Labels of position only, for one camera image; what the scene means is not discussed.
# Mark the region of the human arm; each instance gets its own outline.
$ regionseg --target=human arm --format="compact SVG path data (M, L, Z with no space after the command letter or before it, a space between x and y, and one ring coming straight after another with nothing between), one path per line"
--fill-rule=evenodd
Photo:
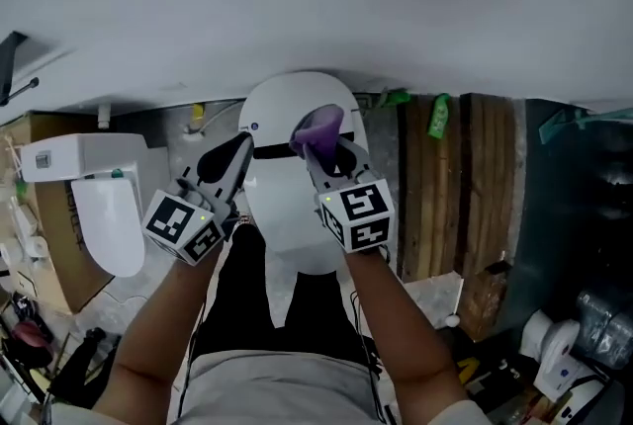
M126 331L94 411L130 425L164 424L222 244L196 267L176 261Z
M426 424L466 400L450 352L378 251L346 256L406 425Z

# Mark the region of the person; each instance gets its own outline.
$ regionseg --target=person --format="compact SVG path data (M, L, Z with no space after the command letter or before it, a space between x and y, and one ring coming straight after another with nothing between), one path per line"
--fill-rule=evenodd
M219 244L197 266L176 262L123 337L92 410L56 404L52 423L164 424ZM243 224L219 274L217 296L191 339L191 373L177 423L377 423L378 372L345 313L335 274L297 279L285 325L275 328L265 243ZM450 353L379 251L345 261L406 425L490 425L459 383Z

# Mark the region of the wall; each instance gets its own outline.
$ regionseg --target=wall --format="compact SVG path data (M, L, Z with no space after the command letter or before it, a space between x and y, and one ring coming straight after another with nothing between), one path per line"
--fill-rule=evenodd
M543 100L525 104L521 226L496 325L512 328L517 344L539 308L555 321L577 317L576 297L596 281L611 283L614 294L633 291L622 251L633 228L633 127L567 127L543 145L538 130L561 109Z
M0 121L109 94L156 104L244 96L300 68L393 76L430 92L619 98L633 78L631 8L633 0L0 0L0 36L18 30L51 50L33 65L50 61L42 86L0 110ZM27 81L28 71L19 76Z

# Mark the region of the toilet tank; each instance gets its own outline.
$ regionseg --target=toilet tank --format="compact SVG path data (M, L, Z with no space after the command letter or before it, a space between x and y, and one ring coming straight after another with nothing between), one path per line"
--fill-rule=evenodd
M147 152L136 133L74 133L22 148L22 175L29 183L77 179L132 165Z

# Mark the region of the black pants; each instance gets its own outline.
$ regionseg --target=black pants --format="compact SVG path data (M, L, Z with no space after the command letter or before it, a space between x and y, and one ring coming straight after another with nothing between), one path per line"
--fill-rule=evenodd
M52 380L48 392L77 407L92 409L106 389L110 371L115 362L117 349L108 354L97 377L86 383L86 373L92 357L97 353L99 340L86 338L65 363L59 374Z
M192 360L228 350L317 353L368 365L354 326L347 319L336 274L297 276L286 324L275 328L266 295L266 244L259 230L243 224L233 234L218 292L194 343ZM365 343L375 358L375 345Z

